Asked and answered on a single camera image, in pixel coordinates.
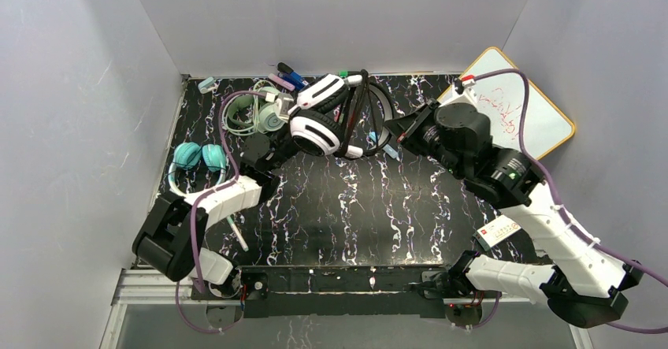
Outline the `mint green gaming headphones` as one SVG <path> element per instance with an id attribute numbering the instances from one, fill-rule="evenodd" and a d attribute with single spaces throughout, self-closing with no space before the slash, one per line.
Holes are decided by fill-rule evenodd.
<path id="1" fill-rule="evenodd" d="M 237 95 L 223 108 L 221 127 L 235 136 L 277 132 L 285 121 L 279 118 L 277 89 L 269 81 L 258 81 L 250 91 Z"/>

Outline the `black and white headphones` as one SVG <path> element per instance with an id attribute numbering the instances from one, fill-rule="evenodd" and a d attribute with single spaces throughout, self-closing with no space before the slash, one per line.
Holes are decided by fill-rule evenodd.
<path id="1" fill-rule="evenodd" d="M 350 144 L 362 109 L 353 107 L 353 101 L 380 109 L 371 115 L 375 140 L 369 149 Z M 388 144 L 392 134 L 384 123 L 395 118 L 389 92 L 362 70 L 344 77 L 328 73 L 304 87 L 289 110 L 288 125 L 291 139 L 303 152 L 353 160 L 374 156 Z"/>

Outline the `teal cat ear headphones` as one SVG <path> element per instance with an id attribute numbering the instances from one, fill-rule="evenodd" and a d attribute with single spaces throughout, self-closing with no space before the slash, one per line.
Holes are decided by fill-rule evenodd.
<path id="1" fill-rule="evenodd" d="M 205 171 L 209 178 L 217 176 L 215 182 L 210 180 L 207 186 L 217 186 L 226 179 L 228 157 L 224 148 L 218 144 L 200 145 L 195 142 L 178 144 L 172 156 L 167 172 L 169 191 L 180 197 L 186 197 L 194 186 L 189 184 L 196 181 L 197 172 Z"/>

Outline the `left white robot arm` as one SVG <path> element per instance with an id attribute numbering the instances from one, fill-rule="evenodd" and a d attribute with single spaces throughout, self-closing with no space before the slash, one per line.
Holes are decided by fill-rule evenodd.
<path id="1" fill-rule="evenodd" d="M 224 284 L 234 266 L 203 246 L 206 230 L 269 201 L 280 183 L 272 171 L 298 152 L 288 128 L 271 136 L 249 136 L 240 163 L 233 166 L 238 176 L 186 196 L 172 191 L 158 196 L 134 239 L 132 253 L 172 281 L 192 277 L 200 284 Z"/>

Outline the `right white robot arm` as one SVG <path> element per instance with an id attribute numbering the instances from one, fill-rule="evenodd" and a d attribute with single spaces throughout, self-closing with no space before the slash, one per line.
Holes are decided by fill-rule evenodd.
<path id="1" fill-rule="evenodd" d="M 465 251 L 444 272 L 417 284 L 418 291 L 499 291 L 544 304 L 583 329 L 622 317 L 629 304 L 624 290 L 640 283 L 639 266 L 595 249 L 576 220 L 563 219 L 543 173 L 522 152 L 494 144 L 486 115 L 468 103 L 430 101 L 384 126 L 404 149 L 437 160 L 467 191 L 517 224 L 551 260 L 530 265 Z"/>

